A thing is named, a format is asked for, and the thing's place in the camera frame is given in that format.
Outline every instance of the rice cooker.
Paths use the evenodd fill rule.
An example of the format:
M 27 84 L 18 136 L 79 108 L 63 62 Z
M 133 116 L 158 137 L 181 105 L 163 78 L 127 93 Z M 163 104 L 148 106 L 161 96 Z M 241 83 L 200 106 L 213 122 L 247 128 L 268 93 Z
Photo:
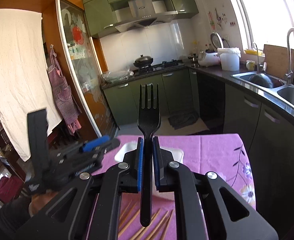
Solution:
M 218 33 L 213 32 L 210 34 L 211 43 L 215 49 L 215 52 L 200 52 L 198 55 L 198 63 L 200 66 L 213 66 L 220 63 L 220 57 L 218 56 L 217 49 L 223 48 L 222 39 Z

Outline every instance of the range hood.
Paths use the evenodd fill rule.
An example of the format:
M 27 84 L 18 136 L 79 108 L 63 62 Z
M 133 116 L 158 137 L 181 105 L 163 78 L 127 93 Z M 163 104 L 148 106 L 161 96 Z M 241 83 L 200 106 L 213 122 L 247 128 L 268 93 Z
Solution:
M 114 25 L 114 27 L 121 33 L 134 28 L 142 28 L 159 23 L 168 23 L 178 14 L 177 11 L 156 13 L 152 0 L 131 0 L 128 3 L 132 18 L 118 22 Z

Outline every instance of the wooden cutting board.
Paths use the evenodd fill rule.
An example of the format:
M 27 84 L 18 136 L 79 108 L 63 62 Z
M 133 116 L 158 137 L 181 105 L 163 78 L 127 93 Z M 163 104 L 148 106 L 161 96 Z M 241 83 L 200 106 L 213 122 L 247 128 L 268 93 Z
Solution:
M 294 49 L 291 50 L 291 70 L 294 76 Z M 265 62 L 267 63 L 266 73 L 285 79 L 288 73 L 288 49 L 286 47 L 264 45 Z

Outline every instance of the white cloth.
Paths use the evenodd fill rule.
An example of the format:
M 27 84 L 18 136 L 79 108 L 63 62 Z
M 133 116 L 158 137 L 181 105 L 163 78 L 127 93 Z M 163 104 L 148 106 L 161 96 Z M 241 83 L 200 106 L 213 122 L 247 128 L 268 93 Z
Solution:
M 43 108 L 49 135 L 62 118 L 47 75 L 41 13 L 0 9 L 0 120 L 24 161 L 30 158 L 27 114 Z

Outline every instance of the black countertop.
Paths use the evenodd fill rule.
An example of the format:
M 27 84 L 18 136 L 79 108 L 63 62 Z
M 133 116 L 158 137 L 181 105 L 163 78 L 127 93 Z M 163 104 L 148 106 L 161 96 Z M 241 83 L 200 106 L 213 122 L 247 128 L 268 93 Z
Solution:
M 267 93 L 266 91 L 261 90 L 255 86 L 252 86 L 239 79 L 235 79 L 231 76 L 234 74 L 248 72 L 248 70 L 245 68 L 244 65 L 241 65 L 238 71 L 223 71 L 220 65 L 215 65 L 211 67 L 192 67 L 191 63 L 185 63 L 184 66 L 167 67 L 161 70 L 152 71 L 145 74 L 134 75 L 129 77 L 126 80 L 121 80 L 114 83 L 105 83 L 101 86 L 101 89 L 104 90 L 104 89 L 114 87 L 117 85 L 126 84 L 128 82 L 138 80 L 141 78 L 146 78 L 146 77 L 150 77 L 150 76 L 154 76 L 154 75 L 158 75 L 162 73 L 167 73 L 167 72 L 171 72 L 175 70 L 180 70 L 184 68 L 193 69 L 196 72 L 206 74 L 228 85 L 231 85 L 239 90 L 242 90 L 244 93 L 247 93 L 250 96 L 255 97 L 257 100 L 260 100 L 263 104 L 267 105 L 268 107 L 276 111 L 278 114 L 280 114 L 282 117 L 284 117 L 285 119 L 287 119 L 290 123 L 294 125 L 294 108 L 292 108 L 290 105 L 286 104 L 279 98 Z

